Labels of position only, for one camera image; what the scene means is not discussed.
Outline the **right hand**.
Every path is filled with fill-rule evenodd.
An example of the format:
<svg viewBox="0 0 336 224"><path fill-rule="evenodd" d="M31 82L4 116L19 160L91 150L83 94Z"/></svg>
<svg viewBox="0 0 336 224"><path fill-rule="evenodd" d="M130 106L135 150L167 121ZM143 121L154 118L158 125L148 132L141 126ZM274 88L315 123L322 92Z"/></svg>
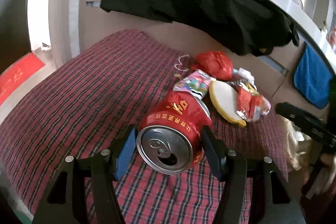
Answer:
<svg viewBox="0 0 336 224"><path fill-rule="evenodd" d="M321 169L318 170L315 165L309 176L309 181L312 182L307 194L309 198L314 194L326 193L335 179L335 155L324 153L319 159L322 163Z"/></svg>

